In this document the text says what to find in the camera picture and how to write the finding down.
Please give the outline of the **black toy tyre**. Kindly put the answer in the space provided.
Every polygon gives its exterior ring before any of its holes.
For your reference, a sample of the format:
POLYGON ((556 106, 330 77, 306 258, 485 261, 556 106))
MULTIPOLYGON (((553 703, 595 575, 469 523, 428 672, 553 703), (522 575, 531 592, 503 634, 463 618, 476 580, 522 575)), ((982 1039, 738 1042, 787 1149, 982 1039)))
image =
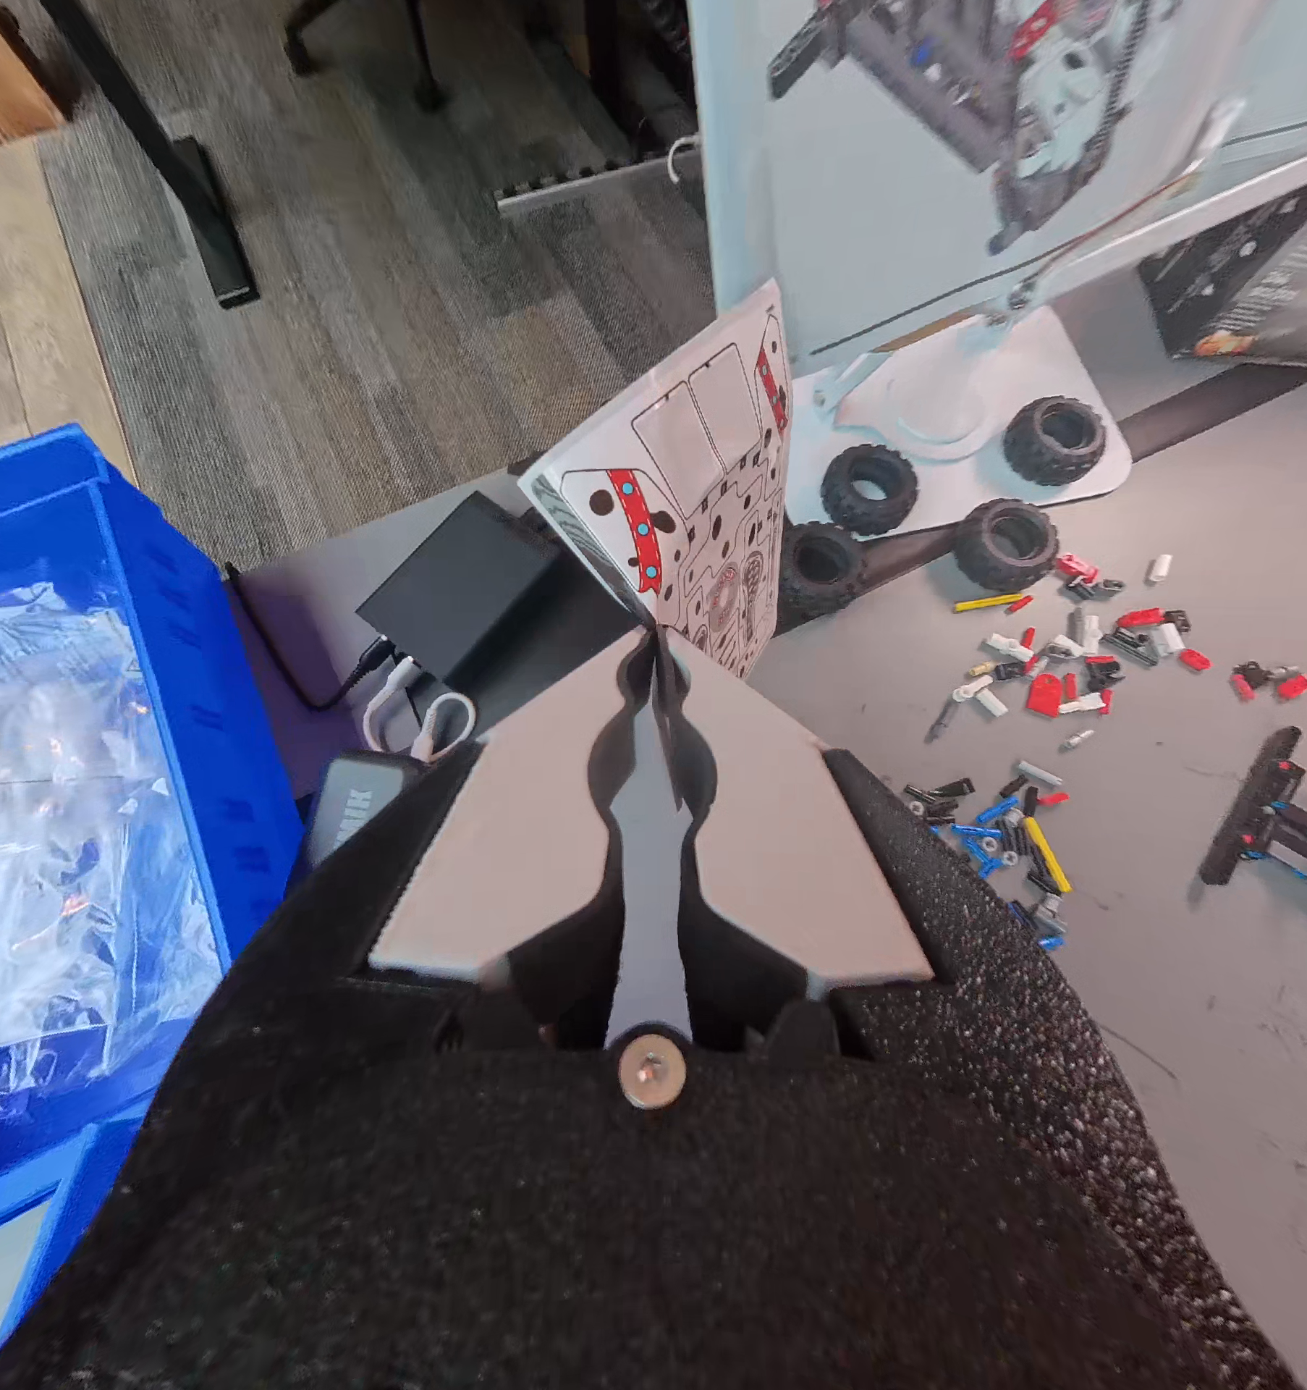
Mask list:
POLYGON ((1014 416, 1003 452, 1020 477, 1058 488, 1086 477, 1107 443, 1106 422, 1095 408, 1067 396, 1044 396, 1014 416))
POLYGON ((919 480, 913 464, 895 449, 860 443, 829 462, 820 496, 830 521, 856 536, 880 536, 913 512, 919 480))
POLYGON ((952 553, 964 575, 981 587, 1023 592, 1055 568, 1061 535, 1049 512, 1002 497, 979 505, 960 521, 952 553))
POLYGON ((830 523, 790 524, 784 533, 781 607, 812 621, 836 613, 866 592, 865 550, 850 530, 830 523))

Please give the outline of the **white sticker sheet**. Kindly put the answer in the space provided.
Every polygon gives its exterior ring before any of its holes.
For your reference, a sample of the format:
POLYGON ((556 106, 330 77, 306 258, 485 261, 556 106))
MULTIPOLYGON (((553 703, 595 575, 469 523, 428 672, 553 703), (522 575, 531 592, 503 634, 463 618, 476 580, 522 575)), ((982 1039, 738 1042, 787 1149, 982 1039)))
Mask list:
POLYGON ((778 625, 794 408, 782 318, 768 280, 520 477, 618 602, 735 678, 778 625))

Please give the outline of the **blue plastic bin with tag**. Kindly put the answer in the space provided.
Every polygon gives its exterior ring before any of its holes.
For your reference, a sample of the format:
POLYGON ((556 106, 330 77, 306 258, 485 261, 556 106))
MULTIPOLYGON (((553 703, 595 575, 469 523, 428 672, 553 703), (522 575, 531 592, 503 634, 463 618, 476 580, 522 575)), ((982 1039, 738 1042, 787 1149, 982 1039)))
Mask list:
POLYGON ((0 1137, 0 1346, 89 1229, 147 1110, 133 1104, 59 1140, 0 1137))

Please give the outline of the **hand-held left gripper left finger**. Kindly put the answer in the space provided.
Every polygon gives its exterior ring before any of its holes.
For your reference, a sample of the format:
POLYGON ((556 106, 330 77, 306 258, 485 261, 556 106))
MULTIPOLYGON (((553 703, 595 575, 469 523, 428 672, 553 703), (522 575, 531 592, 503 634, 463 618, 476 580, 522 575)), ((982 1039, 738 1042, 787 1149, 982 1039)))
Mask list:
POLYGON ((512 994, 559 1045, 604 1045, 627 923, 613 803, 654 657, 631 630, 490 729, 371 968, 512 994))

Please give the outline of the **black adapter box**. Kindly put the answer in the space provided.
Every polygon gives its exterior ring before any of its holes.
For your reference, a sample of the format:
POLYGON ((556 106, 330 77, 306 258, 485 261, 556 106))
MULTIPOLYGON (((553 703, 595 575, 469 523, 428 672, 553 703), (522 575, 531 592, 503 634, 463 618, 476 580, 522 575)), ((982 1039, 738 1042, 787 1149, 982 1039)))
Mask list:
POLYGON ((422 672, 446 679, 499 634, 562 553, 556 539, 473 493, 356 615, 422 672))

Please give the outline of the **grey power strip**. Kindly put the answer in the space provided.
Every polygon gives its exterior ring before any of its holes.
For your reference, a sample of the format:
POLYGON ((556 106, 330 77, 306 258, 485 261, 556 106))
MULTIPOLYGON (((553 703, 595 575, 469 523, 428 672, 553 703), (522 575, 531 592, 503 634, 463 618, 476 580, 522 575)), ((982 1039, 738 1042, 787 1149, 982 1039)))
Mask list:
POLYGON ((543 206, 568 200, 627 191, 643 185, 680 187, 701 178, 701 148, 680 145, 669 151, 636 161, 610 161, 600 169, 586 167, 576 172, 541 175, 529 182, 496 190, 494 205, 500 215, 523 215, 543 206))

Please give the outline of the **printed toy truck box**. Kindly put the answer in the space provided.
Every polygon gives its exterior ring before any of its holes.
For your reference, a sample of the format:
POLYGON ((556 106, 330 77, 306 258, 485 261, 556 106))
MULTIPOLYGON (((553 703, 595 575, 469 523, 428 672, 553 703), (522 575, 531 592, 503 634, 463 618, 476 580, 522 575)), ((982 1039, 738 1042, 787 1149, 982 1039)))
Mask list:
POLYGON ((1307 368, 1307 185, 1137 271, 1171 357, 1307 368))

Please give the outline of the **grey desk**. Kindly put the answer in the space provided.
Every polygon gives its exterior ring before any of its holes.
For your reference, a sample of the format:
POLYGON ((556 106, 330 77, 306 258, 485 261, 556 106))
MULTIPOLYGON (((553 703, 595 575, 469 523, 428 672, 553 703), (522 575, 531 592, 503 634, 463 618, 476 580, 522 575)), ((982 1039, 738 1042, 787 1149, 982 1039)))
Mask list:
POLYGON ((1097 737, 1018 705, 927 727, 996 630, 954 615, 948 557, 774 642, 752 681, 886 782, 1023 758, 1070 803, 1047 825, 1076 886, 1059 965, 1130 1077, 1184 1203, 1307 1387, 1307 883, 1255 862, 1198 869, 1253 756, 1303 729, 1307 764, 1307 374, 1235 368, 1140 411, 1148 455, 1115 496, 1065 509, 1068 548, 1192 619, 1211 669, 1136 670, 1097 737), (1155 443, 1163 449, 1152 450, 1155 443))

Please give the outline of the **white black toy truck chassis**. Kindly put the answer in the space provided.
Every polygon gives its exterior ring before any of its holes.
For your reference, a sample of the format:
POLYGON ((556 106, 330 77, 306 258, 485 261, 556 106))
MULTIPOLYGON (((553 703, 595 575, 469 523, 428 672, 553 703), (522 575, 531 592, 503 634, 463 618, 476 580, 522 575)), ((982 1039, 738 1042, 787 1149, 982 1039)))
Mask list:
POLYGON ((1228 886, 1253 860, 1273 860, 1307 881, 1307 806, 1297 801, 1307 771, 1292 758, 1302 738, 1300 727, 1282 727, 1258 750, 1201 860, 1204 886, 1228 886))

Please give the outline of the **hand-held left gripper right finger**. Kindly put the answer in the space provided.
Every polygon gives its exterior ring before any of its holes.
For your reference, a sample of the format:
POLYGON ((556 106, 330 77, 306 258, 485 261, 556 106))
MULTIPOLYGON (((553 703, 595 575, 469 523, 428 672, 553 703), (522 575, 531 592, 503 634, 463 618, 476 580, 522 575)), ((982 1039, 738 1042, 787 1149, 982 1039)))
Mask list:
POLYGON ((693 1041, 741 1048, 839 990, 922 985, 934 965, 815 733, 663 631, 663 750, 692 822, 678 946, 693 1041))

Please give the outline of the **black table leg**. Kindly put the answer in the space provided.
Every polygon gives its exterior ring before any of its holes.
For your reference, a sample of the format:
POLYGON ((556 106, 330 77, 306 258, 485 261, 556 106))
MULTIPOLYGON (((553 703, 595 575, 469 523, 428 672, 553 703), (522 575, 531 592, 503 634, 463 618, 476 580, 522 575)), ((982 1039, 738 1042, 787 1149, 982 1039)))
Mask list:
POLYGON ((169 136, 83 3, 40 2, 40 8, 175 196, 220 309, 260 301, 258 280, 207 149, 193 137, 169 136))

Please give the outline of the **open instruction booklet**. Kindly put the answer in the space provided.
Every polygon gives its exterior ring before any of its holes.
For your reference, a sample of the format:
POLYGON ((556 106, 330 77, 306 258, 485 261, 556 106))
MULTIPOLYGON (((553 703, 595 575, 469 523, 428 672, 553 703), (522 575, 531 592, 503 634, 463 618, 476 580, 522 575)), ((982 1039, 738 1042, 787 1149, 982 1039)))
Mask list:
POLYGON ((1307 155, 1307 2, 687 11, 717 307, 803 372, 1307 155))

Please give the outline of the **clear plastic bag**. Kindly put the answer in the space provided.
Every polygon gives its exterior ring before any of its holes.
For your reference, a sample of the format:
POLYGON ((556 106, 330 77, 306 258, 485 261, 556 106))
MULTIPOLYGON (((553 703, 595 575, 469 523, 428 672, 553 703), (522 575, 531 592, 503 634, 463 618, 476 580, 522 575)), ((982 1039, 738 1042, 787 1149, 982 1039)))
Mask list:
POLYGON ((0 581, 0 1125, 147 1059, 223 965, 130 627, 0 581))

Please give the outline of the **pile of red white parts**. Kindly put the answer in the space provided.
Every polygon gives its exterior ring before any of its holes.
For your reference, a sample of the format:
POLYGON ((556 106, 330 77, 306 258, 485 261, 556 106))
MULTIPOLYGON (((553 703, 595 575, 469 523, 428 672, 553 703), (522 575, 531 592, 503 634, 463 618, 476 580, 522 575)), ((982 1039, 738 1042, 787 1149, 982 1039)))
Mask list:
MULTIPOLYGON (((984 711, 988 720, 1005 717, 1011 705, 997 694, 1002 685, 1020 684, 1030 714, 1052 720, 1097 717, 1112 712, 1115 690, 1127 678, 1128 667, 1151 670, 1174 663, 1196 675, 1216 669, 1214 660, 1190 643, 1193 624, 1184 610, 1149 605, 1121 613, 1104 625, 1103 618, 1083 602, 1119 598, 1127 586, 1073 553, 1059 556, 1058 574, 1065 581, 1064 592, 1080 601, 1071 609, 1065 630, 1049 640, 1041 640, 1037 627, 1027 627, 1018 636, 1002 633, 987 637, 981 646, 990 657, 969 669, 948 694, 924 737, 925 744, 939 741, 969 705, 984 711)), ((975 613, 1020 616, 1037 599, 1032 589, 1023 590, 1033 595, 1023 610, 999 607, 975 613)), ((1255 702, 1262 693, 1276 703, 1292 703, 1307 694, 1307 673, 1294 664, 1268 666, 1247 660, 1234 664, 1228 676, 1229 687, 1243 703, 1255 702)))

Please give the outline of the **black power bank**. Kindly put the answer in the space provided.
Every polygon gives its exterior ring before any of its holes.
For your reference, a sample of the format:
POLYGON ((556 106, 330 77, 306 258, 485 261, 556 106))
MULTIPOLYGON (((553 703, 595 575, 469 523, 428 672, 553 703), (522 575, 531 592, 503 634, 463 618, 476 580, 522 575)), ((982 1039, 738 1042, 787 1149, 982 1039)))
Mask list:
POLYGON ((335 756, 306 807, 294 878, 305 878, 425 776, 413 756, 350 752, 335 756))

